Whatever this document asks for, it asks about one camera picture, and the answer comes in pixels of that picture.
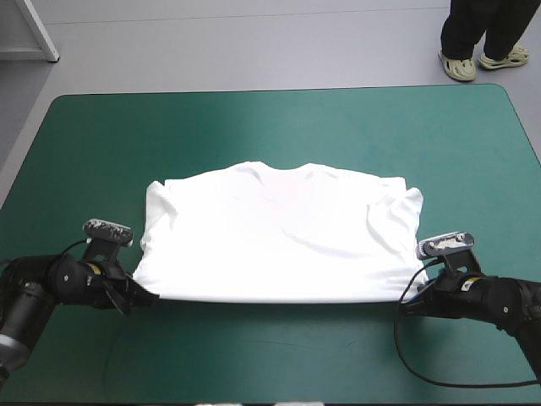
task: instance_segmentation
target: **white t-shirt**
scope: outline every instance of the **white t-shirt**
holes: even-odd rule
[[[415,254],[422,204],[403,178],[313,163],[245,162],[153,182],[134,279],[163,299],[398,300],[423,265]]]

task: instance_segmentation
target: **black robotic arm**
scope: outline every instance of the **black robotic arm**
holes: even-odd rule
[[[88,239],[76,243],[88,244],[81,260],[66,250],[21,257],[0,276],[0,388],[11,371],[26,363],[58,304],[117,308],[127,315],[133,306],[158,299],[117,260],[120,248],[132,244],[130,228],[92,219],[83,229]]]
[[[444,267],[438,277],[419,288],[414,298],[400,303],[399,311],[403,315],[468,318],[492,323],[518,341],[537,377],[536,381],[509,385],[442,386],[517,387],[541,383],[541,283],[486,276],[472,247],[470,233],[449,233],[419,242],[418,258],[435,258],[434,265],[442,263]]]

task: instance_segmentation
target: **beige sandal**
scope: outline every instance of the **beige sandal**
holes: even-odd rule
[[[450,78],[460,82],[471,82],[475,79],[477,71],[471,58],[462,61],[458,59],[449,59],[443,52],[440,52],[440,59],[443,63],[445,73]]]
[[[485,54],[479,58],[479,63],[485,69],[517,68],[527,63],[530,57],[529,52],[522,45],[516,44],[509,55],[500,61],[490,59]]]

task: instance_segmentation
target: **black cable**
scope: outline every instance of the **black cable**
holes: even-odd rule
[[[67,248],[64,249],[64,251],[62,251],[60,254],[58,254],[58,256],[62,256],[65,253],[67,253],[69,250],[71,250],[73,247],[76,247],[77,245],[81,245],[81,244],[85,244],[85,243],[86,243],[86,239],[81,239],[80,241],[77,241],[77,242],[69,245]]]
[[[423,266],[421,269],[419,269],[410,279],[409,283],[406,286],[406,289],[402,293],[402,296],[398,300],[398,304],[396,306],[396,313],[395,313],[395,319],[393,321],[393,327],[394,327],[394,335],[395,335],[395,347],[396,351],[398,353],[398,357],[400,358],[400,361],[404,364],[404,366],[409,370],[412,374],[414,374],[417,378],[422,379],[423,381],[427,383],[431,383],[432,385],[436,385],[438,387],[459,387],[462,389],[488,389],[488,388],[503,388],[503,387],[527,387],[530,385],[538,385],[541,384],[541,381],[539,380],[532,380],[532,381],[520,381],[520,382],[511,382],[511,383],[479,383],[479,384],[469,384],[469,383],[449,383],[449,382],[442,382],[442,381],[436,381],[434,379],[430,379],[424,375],[422,375],[420,372],[417,372],[408,364],[404,357],[404,353],[402,352],[402,348],[400,347],[400,340],[398,339],[398,321],[400,319],[400,309],[402,306],[402,301],[404,300],[404,297],[407,294],[407,291],[412,286],[413,281],[415,281],[415,278],[425,269],[429,268],[430,266],[436,265],[440,263],[440,260],[434,260],[429,262],[427,265]]]

